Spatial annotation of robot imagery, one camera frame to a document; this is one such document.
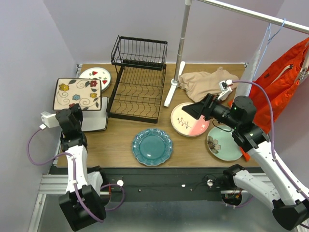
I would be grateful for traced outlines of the teal scalloped plate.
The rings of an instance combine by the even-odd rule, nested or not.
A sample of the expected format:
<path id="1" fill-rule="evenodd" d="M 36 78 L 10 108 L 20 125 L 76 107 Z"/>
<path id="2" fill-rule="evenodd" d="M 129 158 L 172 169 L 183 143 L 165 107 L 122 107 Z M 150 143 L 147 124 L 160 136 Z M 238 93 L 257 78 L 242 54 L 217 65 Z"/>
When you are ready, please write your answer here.
<path id="1" fill-rule="evenodd" d="M 165 163 L 173 152 L 170 136 L 163 130 L 149 128 L 139 132 L 132 142 L 132 153 L 145 166 L 159 166 Z"/>

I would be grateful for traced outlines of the pink plate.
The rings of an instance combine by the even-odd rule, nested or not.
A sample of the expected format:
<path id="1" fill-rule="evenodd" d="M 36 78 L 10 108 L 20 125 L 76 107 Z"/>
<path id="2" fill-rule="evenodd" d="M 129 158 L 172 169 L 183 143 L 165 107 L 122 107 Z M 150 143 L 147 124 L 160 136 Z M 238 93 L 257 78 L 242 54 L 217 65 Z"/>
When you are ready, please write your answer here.
<path id="1" fill-rule="evenodd" d="M 192 103 L 184 102 L 177 105 L 171 112 L 170 120 L 172 127 L 180 135 L 186 137 L 197 137 L 207 130 L 210 121 L 205 121 L 203 116 L 199 119 L 195 119 L 182 109 L 183 106 L 190 104 Z"/>

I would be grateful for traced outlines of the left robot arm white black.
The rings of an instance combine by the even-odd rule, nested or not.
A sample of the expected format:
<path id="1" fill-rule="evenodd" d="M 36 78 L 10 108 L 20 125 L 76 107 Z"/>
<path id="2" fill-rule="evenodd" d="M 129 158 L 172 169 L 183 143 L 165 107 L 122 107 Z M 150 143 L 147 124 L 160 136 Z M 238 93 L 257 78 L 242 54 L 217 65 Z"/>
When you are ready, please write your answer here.
<path id="1" fill-rule="evenodd" d="M 100 167 L 87 171 L 87 139 L 82 132 L 83 113 L 79 104 L 56 113 L 61 132 L 61 149 L 68 162 L 66 193 L 59 197 L 59 206 L 71 229 L 77 232 L 106 218 L 106 200 L 100 191 L 107 179 Z"/>

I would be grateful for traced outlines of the mint green plate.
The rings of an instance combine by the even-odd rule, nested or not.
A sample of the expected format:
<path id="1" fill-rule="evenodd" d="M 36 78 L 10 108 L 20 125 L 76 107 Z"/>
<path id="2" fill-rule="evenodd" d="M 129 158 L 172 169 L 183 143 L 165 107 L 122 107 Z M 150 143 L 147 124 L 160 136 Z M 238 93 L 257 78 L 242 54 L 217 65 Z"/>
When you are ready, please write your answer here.
<path id="1" fill-rule="evenodd" d="M 207 135 L 209 151 L 223 161 L 236 161 L 242 157 L 239 146 L 232 137 L 233 129 L 222 125 L 212 128 Z"/>

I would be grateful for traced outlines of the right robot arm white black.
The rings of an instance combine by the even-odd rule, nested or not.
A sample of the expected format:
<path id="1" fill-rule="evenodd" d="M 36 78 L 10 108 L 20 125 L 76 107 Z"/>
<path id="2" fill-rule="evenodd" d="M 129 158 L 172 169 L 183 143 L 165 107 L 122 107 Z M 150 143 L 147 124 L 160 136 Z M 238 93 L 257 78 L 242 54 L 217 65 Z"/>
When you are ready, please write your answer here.
<path id="1" fill-rule="evenodd" d="M 291 172 L 274 150 L 270 139 L 254 122 L 256 108 L 246 96 L 237 96 L 231 108 L 220 104 L 218 97 L 207 94 L 197 103 L 182 107 L 195 119 L 216 119 L 232 129 L 234 142 L 262 168 L 274 187 L 253 177 L 236 164 L 223 172 L 227 189 L 241 188 L 264 203 L 275 220 L 286 230 L 293 230 L 309 218 L 309 189 Z"/>

